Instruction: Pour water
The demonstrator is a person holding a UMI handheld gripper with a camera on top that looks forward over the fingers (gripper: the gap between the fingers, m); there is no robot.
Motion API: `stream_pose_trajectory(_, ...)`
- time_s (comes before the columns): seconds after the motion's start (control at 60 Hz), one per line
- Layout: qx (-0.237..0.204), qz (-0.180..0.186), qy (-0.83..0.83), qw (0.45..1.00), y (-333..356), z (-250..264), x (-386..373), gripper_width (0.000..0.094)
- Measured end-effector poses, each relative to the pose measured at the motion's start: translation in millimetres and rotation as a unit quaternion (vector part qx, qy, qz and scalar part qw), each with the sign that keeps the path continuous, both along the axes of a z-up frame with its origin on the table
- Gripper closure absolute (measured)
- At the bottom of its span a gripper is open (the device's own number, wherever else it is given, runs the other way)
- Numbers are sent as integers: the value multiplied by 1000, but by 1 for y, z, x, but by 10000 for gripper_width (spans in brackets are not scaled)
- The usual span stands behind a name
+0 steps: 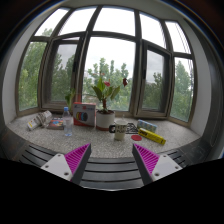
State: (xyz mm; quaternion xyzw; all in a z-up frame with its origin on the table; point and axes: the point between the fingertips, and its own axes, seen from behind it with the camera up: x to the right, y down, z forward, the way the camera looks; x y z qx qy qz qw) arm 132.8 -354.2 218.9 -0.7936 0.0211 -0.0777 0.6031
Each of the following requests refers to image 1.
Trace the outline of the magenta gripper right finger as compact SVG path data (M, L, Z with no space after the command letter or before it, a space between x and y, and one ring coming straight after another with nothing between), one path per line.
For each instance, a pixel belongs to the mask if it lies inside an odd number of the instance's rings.
M136 143L133 144L132 154L144 185L181 170L181 167L167 154L158 155Z

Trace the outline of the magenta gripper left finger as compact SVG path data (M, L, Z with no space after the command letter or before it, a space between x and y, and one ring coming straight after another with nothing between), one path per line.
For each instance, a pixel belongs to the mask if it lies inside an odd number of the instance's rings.
M91 144L88 143L65 155L56 154L42 166L42 169L79 185L90 154Z

